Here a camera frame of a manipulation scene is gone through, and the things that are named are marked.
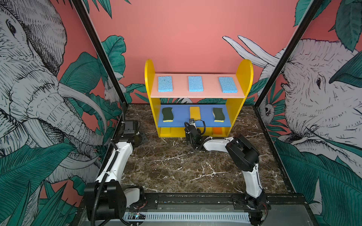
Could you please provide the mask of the dark green sponge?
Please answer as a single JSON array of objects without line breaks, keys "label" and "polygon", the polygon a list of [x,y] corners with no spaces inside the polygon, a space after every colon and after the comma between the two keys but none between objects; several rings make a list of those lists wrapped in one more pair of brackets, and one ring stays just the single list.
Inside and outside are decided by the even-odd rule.
[{"label": "dark green sponge", "polygon": [[173,115],[173,108],[172,107],[164,107],[162,109],[162,116],[163,122],[173,122],[174,120],[174,115]]},{"label": "dark green sponge", "polygon": [[214,122],[224,122],[225,115],[222,108],[213,108]]}]

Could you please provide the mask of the blue sponge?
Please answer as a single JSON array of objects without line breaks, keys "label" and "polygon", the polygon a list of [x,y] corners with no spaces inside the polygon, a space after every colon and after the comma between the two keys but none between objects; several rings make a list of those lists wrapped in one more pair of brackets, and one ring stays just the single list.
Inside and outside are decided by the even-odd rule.
[{"label": "blue sponge", "polygon": [[158,92],[172,92],[173,81],[171,76],[158,77]]},{"label": "blue sponge", "polygon": [[189,92],[203,92],[203,82],[201,76],[189,76]]},{"label": "blue sponge", "polygon": [[238,89],[232,77],[219,77],[218,78],[222,93],[237,93]]}]

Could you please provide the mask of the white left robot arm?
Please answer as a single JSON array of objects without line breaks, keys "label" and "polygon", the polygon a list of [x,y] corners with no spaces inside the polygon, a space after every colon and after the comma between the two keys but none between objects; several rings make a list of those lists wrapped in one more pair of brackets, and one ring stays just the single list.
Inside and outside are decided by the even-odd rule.
[{"label": "white left robot arm", "polygon": [[147,204],[144,188],[131,186],[122,189],[121,180],[129,157],[135,147],[140,146],[144,137],[139,132],[139,122],[121,122],[121,134],[110,140],[112,148],[105,167],[94,182],[84,189],[84,203],[91,226],[103,221],[101,226],[112,219],[123,220],[127,209],[138,211]]}]

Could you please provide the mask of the orange yellow sponge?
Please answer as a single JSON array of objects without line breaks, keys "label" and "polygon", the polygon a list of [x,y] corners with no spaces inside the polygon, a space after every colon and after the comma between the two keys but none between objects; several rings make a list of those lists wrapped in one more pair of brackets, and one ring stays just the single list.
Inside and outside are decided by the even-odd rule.
[{"label": "orange yellow sponge", "polygon": [[213,135],[222,135],[223,134],[223,127],[213,127],[212,128]]}]

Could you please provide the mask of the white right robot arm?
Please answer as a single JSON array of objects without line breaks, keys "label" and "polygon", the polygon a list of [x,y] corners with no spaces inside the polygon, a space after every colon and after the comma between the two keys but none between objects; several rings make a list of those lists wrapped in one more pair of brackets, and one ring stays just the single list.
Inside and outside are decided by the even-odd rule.
[{"label": "white right robot arm", "polygon": [[185,135],[195,150],[228,153],[238,169],[242,171],[246,196],[244,203],[251,209],[268,209],[268,200],[259,175],[259,155],[257,149],[243,136],[204,136],[194,124],[185,123]]}]

